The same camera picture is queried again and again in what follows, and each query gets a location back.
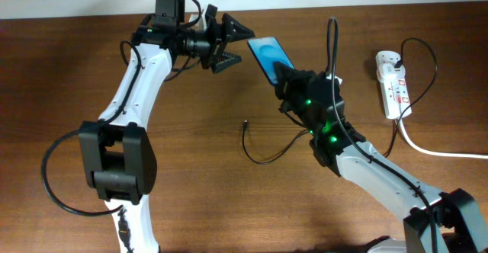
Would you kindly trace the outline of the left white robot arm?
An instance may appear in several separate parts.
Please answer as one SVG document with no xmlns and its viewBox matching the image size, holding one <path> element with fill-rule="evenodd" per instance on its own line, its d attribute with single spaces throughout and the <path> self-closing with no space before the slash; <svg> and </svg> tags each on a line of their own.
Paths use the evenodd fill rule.
<svg viewBox="0 0 488 253">
<path fill-rule="evenodd" d="M 228 43 L 254 37 L 254 32 L 229 14 L 216 19 L 208 5 L 185 21 L 185 0 L 156 0 L 128 44 L 127 71 L 108 107 L 96 122 L 84 122 L 79 142 L 89 187 L 108 207 L 120 251 L 158 252 L 149 211 L 157 161 L 147 135 L 159 89 L 167 82 L 179 56 L 198 58 L 213 73 L 240 62 Z"/>
</svg>

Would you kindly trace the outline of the blue Galaxy smartphone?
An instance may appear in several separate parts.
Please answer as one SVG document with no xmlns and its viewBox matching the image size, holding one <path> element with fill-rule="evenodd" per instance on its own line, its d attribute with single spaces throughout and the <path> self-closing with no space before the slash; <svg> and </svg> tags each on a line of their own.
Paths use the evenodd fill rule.
<svg viewBox="0 0 488 253">
<path fill-rule="evenodd" d="M 275 37 L 253 38 L 247 40 L 247 44 L 271 85 L 276 85 L 279 82 L 275 71 L 276 62 L 294 68 L 293 63 Z"/>
</svg>

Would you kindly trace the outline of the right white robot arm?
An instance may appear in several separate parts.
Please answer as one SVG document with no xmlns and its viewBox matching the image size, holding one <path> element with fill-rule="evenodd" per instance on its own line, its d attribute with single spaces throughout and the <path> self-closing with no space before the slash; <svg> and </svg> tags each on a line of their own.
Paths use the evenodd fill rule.
<svg viewBox="0 0 488 253">
<path fill-rule="evenodd" d="M 446 193 L 382 156 L 346 122 L 338 81 L 281 62 L 273 67 L 275 94 L 312 133 L 310 147 L 318 163 L 364 189 L 402 221 L 404 241 L 386 237 L 372 251 L 487 250 L 487 224 L 469 193 L 460 188 Z"/>
</svg>

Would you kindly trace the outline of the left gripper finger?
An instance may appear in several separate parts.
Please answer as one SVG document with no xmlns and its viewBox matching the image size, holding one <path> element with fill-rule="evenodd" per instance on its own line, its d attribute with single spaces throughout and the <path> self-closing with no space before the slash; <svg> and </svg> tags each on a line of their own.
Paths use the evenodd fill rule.
<svg viewBox="0 0 488 253">
<path fill-rule="evenodd" d="M 232 43 L 255 37 L 253 30 L 240 24 L 235 18 L 227 13 L 223 14 L 222 25 L 224 26 L 225 43 Z"/>
<path fill-rule="evenodd" d="M 241 61 L 241 56 L 229 52 L 223 52 L 210 64 L 211 71 L 213 74 L 218 74 L 230 66 L 240 63 Z"/>
</svg>

